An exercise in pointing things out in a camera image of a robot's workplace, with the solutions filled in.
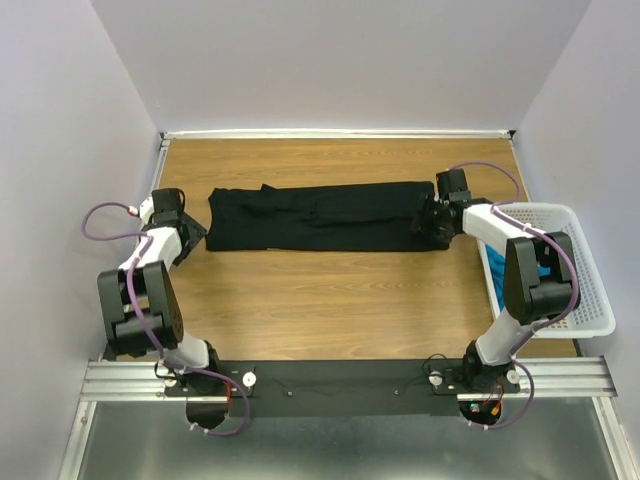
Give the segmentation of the black t shirt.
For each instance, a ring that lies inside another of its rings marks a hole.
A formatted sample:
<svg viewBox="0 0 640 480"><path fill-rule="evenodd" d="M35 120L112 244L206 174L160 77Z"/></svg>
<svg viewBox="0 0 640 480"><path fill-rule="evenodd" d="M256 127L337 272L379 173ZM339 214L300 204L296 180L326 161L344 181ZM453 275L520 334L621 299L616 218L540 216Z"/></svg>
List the black t shirt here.
<svg viewBox="0 0 640 480"><path fill-rule="evenodd" d="M209 251L299 250L426 252L446 250L434 233L411 231L425 182L258 190L216 188L209 197Z"/></svg>

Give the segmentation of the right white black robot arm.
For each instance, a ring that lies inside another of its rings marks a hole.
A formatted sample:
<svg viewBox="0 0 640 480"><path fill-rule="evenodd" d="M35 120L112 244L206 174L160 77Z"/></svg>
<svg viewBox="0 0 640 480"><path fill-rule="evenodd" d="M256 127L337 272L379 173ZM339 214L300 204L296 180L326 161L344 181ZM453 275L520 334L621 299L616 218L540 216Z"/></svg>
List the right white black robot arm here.
<svg viewBox="0 0 640 480"><path fill-rule="evenodd" d="M536 229L468 193L444 200L422 195L411 231L444 244L466 234L504 258L503 308L491 327L467 346L456 372L470 391L483 391L505 377L537 331L579 304L572 241L565 233Z"/></svg>

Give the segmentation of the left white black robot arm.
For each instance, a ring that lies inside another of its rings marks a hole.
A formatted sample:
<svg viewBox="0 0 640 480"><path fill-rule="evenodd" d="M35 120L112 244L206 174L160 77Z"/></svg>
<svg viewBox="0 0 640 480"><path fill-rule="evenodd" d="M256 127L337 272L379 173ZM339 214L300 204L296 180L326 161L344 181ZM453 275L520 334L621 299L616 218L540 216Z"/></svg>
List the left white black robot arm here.
<svg viewBox="0 0 640 480"><path fill-rule="evenodd" d="M187 333L169 271L188 258L206 229L186 212L179 188L157 189L139 206L105 202L141 221L139 230L106 236L137 245L118 267L97 277L107 352L156 358L154 374L166 386L209 396L228 394L215 349Z"/></svg>

